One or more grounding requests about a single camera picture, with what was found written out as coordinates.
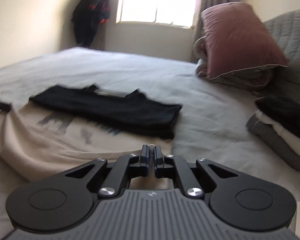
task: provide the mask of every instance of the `silver screw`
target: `silver screw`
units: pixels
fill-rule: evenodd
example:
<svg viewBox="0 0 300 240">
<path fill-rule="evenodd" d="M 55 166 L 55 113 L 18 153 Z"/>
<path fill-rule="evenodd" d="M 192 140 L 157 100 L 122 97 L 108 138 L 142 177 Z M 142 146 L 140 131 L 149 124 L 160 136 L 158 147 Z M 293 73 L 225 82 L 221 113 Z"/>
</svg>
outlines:
<svg viewBox="0 0 300 240">
<path fill-rule="evenodd" d="M 115 189 L 111 187 L 103 187 L 99 190 L 99 193 L 104 196 L 111 196 L 115 193 Z"/>
<path fill-rule="evenodd" d="M 187 194 L 191 197 L 197 197 L 202 195 L 202 189 L 197 187 L 191 187 L 190 189 L 187 190 Z"/>
<path fill-rule="evenodd" d="M 156 196 L 156 195 L 157 195 L 157 193 L 156 193 L 156 192 L 154 192 L 154 191 L 152 191 L 152 192 L 148 193 L 148 195 L 149 195 L 150 197 L 154 197 L 154 196 Z"/>
</svg>

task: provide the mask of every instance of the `hanging jacket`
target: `hanging jacket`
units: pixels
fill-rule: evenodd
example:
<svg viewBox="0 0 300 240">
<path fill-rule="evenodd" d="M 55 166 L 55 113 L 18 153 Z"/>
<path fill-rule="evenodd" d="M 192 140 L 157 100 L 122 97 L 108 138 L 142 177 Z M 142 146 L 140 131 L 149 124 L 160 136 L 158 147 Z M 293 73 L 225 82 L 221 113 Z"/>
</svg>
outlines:
<svg viewBox="0 0 300 240">
<path fill-rule="evenodd" d="M 108 0 L 81 0 L 72 16 L 78 44 L 90 47 L 101 24 L 109 20 Z"/>
</svg>

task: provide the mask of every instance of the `sunlight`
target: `sunlight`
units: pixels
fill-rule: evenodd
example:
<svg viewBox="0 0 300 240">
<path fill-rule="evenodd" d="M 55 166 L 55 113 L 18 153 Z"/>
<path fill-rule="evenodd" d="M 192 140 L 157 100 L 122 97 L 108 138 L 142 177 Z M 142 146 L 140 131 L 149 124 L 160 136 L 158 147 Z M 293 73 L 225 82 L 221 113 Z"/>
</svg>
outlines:
<svg viewBox="0 0 300 240">
<path fill-rule="evenodd" d="M 117 22 L 154 22 L 190 27 L 195 4 L 196 0 L 119 0 Z"/>
</svg>

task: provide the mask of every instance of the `bed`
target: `bed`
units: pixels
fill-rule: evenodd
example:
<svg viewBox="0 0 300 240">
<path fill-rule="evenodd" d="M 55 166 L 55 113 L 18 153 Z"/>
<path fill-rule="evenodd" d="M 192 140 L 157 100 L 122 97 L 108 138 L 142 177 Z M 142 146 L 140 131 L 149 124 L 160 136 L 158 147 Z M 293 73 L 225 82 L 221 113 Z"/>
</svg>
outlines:
<svg viewBox="0 0 300 240">
<path fill-rule="evenodd" d="M 254 113 L 250 92 L 197 78 L 196 65 L 134 54 L 73 48 L 0 69 L 0 100 L 20 108 L 55 84 L 130 93 L 140 89 L 163 103 L 182 104 L 173 154 L 195 162 L 208 158 L 277 183 L 300 201 L 300 173 L 288 166 L 245 124 Z M 11 229 L 5 199 L 26 180 L 0 159 L 0 239 Z"/>
</svg>

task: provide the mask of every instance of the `beige blanket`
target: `beige blanket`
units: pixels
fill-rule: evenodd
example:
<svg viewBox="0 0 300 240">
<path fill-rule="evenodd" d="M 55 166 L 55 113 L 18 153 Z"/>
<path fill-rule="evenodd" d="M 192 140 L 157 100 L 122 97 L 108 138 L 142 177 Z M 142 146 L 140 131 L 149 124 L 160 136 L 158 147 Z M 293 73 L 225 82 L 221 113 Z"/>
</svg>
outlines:
<svg viewBox="0 0 300 240">
<path fill-rule="evenodd" d="M 142 145 L 160 145 L 170 153 L 171 142 L 130 134 L 109 126 L 30 102 L 19 111 L 0 112 L 0 157 L 24 178 L 35 181 L 96 158 L 115 162 L 140 154 Z M 139 178 L 133 187 L 167 188 L 167 180 Z"/>
</svg>

